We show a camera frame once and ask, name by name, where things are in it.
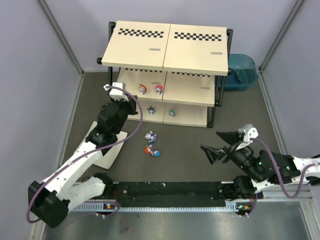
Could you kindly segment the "orange lion Doraemon figure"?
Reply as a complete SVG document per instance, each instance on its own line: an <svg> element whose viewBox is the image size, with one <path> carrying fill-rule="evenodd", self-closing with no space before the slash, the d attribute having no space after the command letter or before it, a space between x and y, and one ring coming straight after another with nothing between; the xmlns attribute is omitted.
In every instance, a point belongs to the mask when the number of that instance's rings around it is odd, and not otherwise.
<svg viewBox="0 0 320 240"><path fill-rule="evenodd" d="M142 95L146 94L147 93L147 87L143 84L140 84L139 85L139 91Z"/></svg>

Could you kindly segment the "pink-hooded Doraemon figure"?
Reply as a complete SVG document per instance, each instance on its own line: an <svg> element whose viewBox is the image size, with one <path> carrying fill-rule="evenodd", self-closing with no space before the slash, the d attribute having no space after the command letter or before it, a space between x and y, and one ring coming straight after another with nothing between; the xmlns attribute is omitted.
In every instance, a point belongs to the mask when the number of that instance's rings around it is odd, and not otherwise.
<svg viewBox="0 0 320 240"><path fill-rule="evenodd" d="M155 87L155 92L157 95L161 95L163 93L163 86L161 84L158 84L156 87Z"/></svg>

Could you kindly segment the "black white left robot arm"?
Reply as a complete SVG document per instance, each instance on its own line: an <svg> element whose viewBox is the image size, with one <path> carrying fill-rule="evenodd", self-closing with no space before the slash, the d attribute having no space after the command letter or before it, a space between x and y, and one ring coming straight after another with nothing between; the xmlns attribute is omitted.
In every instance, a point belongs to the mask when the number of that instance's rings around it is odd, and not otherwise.
<svg viewBox="0 0 320 240"><path fill-rule="evenodd" d="M118 138L128 116L141 112L138 97L130 93L124 94L121 99L112 97L110 102L103 105L97 125L75 153L49 177L29 185L27 222L33 224L43 221L55 228L74 208L101 196L111 183L108 177L97 175L77 186L74 184L89 167L136 134L133 131L123 139Z"/></svg>

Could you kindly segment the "blue bucket Doraemon figure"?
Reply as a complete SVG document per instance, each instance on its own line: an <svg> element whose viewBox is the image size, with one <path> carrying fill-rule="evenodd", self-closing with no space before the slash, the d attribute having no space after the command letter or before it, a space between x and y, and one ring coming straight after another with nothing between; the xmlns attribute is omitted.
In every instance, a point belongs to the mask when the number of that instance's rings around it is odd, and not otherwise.
<svg viewBox="0 0 320 240"><path fill-rule="evenodd" d="M153 157L159 157L159 156L161 155L161 152L158 151L158 150L155 150L155 151L153 151L153 152L151 153L151 155L152 155Z"/></svg>

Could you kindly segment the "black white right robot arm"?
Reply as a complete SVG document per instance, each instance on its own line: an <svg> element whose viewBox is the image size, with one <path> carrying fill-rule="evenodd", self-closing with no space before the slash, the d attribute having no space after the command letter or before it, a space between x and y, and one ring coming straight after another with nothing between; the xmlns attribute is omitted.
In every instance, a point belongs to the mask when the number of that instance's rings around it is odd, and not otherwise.
<svg viewBox="0 0 320 240"><path fill-rule="evenodd" d="M272 152L248 124L237 131L216 133L228 145L201 145L211 164L233 162L244 175L237 176L219 192L226 200L254 198L263 190L279 186L289 198L296 198L303 185L319 186L320 157L299 158Z"/></svg>

